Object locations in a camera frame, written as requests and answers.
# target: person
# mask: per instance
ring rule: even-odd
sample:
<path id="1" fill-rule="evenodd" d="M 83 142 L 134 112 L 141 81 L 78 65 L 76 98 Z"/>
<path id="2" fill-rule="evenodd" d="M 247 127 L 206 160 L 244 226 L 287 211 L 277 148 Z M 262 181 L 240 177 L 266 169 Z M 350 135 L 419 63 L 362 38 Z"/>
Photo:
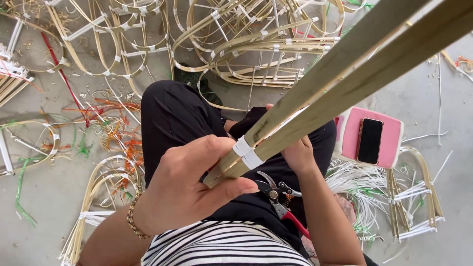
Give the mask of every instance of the person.
<path id="1" fill-rule="evenodd" d="M 320 265 L 366 265 L 352 225 L 324 175 L 330 165 L 333 121 L 298 140 L 242 177 L 210 189 L 201 181 L 235 139 L 268 110 L 253 108 L 228 120 L 184 83 L 157 81 L 141 101 L 147 189 L 133 208 L 106 218 L 86 242 L 79 266 L 311 265 L 301 236 L 280 220 L 255 181 L 257 171 L 301 191 L 290 209 L 308 227 Z"/>

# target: red handle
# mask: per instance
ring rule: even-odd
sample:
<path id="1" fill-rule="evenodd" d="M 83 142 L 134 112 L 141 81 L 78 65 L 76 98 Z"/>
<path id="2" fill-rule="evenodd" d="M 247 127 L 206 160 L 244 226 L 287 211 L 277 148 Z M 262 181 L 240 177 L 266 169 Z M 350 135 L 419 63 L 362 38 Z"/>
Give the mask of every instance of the red handle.
<path id="1" fill-rule="evenodd" d="M 285 215 L 283 215 L 281 220 L 283 220 L 283 219 L 291 220 L 294 223 L 294 225 L 296 226 L 297 230 L 299 230 L 299 232 L 301 232 L 302 235 L 304 235 L 309 240 L 311 240 L 309 232 L 307 231 L 307 229 L 299 222 L 299 220 L 291 212 L 287 212 Z"/>

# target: gold bracelet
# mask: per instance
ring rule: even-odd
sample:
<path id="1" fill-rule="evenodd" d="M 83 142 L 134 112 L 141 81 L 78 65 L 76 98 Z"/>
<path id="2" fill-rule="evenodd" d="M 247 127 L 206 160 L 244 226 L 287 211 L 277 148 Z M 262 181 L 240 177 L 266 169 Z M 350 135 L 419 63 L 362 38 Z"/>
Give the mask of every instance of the gold bracelet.
<path id="1" fill-rule="evenodd" d="M 143 191 L 141 191 L 140 193 L 138 193 L 138 195 L 136 195 L 136 198 L 133 200 L 133 202 L 131 203 L 130 205 L 130 208 L 128 209 L 128 214 L 126 215 L 126 219 L 128 221 L 128 225 L 131 227 L 131 229 L 133 229 L 133 232 L 135 232 L 135 234 L 141 239 L 147 239 L 147 238 L 150 238 L 151 236 L 148 236 L 148 235 L 145 235 L 143 234 L 142 232 L 140 232 L 138 230 L 138 228 L 136 228 L 135 226 L 135 223 L 133 221 L 133 209 L 135 208 L 135 204 L 136 204 L 136 201 L 138 200 L 138 198 L 141 196 L 141 194 L 143 194 Z"/>

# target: fingernail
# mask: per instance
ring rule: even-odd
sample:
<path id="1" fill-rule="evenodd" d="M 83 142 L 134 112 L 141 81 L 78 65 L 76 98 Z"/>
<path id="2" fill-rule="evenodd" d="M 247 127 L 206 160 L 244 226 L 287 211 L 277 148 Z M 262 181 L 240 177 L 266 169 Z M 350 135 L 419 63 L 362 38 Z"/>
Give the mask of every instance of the fingernail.
<path id="1" fill-rule="evenodd" d="M 257 187 L 250 187 L 250 188 L 243 189 L 241 192 L 243 192 L 243 194 L 251 194 L 251 193 L 260 192 L 260 190 Z"/>

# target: black pants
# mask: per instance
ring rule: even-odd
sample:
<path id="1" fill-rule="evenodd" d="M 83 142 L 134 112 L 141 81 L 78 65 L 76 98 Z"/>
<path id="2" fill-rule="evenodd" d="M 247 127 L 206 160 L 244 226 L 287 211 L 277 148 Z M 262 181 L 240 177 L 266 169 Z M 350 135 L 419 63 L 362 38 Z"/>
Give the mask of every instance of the black pants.
<path id="1" fill-rule="evenodd" d="M 232 127 L 230 133 L 235 138 L 241 137 L 264 113 L 265 110 L 261 108 L 252 110 L 245 119 Z M 227 137 L 223 121 L 220 111 L 210 106 L 193 88 L 170 80 L 151 84 L 141 100 L 141 132 L 146 185 L 149 184 L 167 149 L 185 145 L 209 134 Z M 336 127 L 333 121 L 309 134 L 315 161 L 323 175 L 330 165 L 335 138 Z M 243 176 L 264 181 L 264 178 L 256 173 L 257 171 L 268 174 L 276 183 L 284 181 L 291 188 L 300 191 L 296 174 L 280 153 Z M 292 199 L 290 207 L 292 213 L 307 227 L 302 198 Z M 279 220 L 263 193 L 241 195 L 218 209 L 206 220 L 255 222 L 284 238 L 295 250 L 308 257 L 298 230 L 290 221 Z"/>

